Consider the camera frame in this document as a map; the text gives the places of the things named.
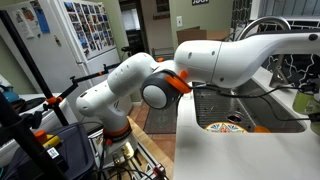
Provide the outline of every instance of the faucet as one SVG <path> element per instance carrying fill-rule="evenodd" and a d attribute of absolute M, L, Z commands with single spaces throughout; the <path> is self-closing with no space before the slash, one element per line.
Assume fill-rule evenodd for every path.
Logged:
<path fill-rule="evenodd" d="M 238 38 L 236 40 L 240 41 L 240 40 L 244 39 L 246 37 L 246 35 L 248 34 L 248 32 L 252 28 L 254 28 L 256 25 L 259 25 L 259 24 L 264 23 L 264 22 L 276 23 L 283 30 L 290 30 L 291 29 L 289 23 L 283 17 L 265 16 L 265 17 L 261 17 L 261 18 L 256 19 L 255 21 L 250 23 L 247 27 L 245 27 L 241 31 L 241 33 L 239 34 L 239 36 L 238 36 Z M 286 78 L 286 76 L 284 75 L 284 73 L 282 71 L 283 63 L 284 63 L 284 55 L 280 54 L 278 56 L 278 61 L 277 61 L 276 65 L 275 65 L 275 67 L 273 69 L 273 75 L 272 75 L 271 81 L 269 83 L 269 86 L 272 87 L 272 88 L 276 88 L 276 87 L 278 87 L 280 85 L 289 84 L 288 79 Z"/>

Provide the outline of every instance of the refrigerator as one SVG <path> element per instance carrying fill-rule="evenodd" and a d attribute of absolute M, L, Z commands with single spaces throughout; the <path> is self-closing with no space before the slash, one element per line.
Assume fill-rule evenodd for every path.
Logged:
<path fill-rule="evenodd" d="M 61 93 L 76 78 L 103 71 L 103 64 L 120 63 L 109 16 L 102 3 L 80 0 L 32 0 L 6 7 L 42 76 L 53 93 Z M 0 20 L 0 35 L 38 93 L 38 83 Z M 67 97 L 78 120 L 84 117 L 76 108 L 77 97 L 107 79 L 107 75 L 79 83 Z M 128 113 L 129 96 L 115 102 Z"/>

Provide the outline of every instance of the white countertop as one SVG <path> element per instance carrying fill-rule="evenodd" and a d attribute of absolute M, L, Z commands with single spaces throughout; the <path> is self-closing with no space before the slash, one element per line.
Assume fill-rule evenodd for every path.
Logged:
<path fill-rule="evenodd" d="M 264 89 L 272 74 L 260 68 L 253 79 Z M 195 120 L 192 93 L 181 98 L 174 179 L 320 179 L 320 136 L 301 121 L 301 133 L 212 133 Z M 295 91 L 272 96 L 292 115 Z"/>

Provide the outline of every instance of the light switch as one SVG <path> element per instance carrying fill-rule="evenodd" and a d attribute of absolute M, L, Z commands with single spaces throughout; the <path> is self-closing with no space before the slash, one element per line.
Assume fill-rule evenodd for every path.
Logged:
<path fill-rule="evenodd" d="M 182 27 L 182 16 L 177 16 L 177 27 Z"/>

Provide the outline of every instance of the stainless steel sink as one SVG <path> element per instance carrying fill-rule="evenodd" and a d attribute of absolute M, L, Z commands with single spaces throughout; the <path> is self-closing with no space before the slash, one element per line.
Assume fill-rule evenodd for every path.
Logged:
<path fill-rule="evenodd" d="M 249 80 L 231 91 L 224 89 L 223 92 L 239 95 L 259 95 L 265 93 L 253 80 Z M 232 122 L 249 132 L 254 132 L 255 126 L 266 127 L 272 133 L 298 133 L 305 130 L 298 121 L 277 120 L 268 104 L 260 98 L 229 98 L 206 89 L 197 89 L 193 93 L 197 122 L 202 128 L 206 128 L 214 122 Z M 271 96 L 267 95 L 264 97 L 272 104 L 279 118 L 294 118 Z"/>

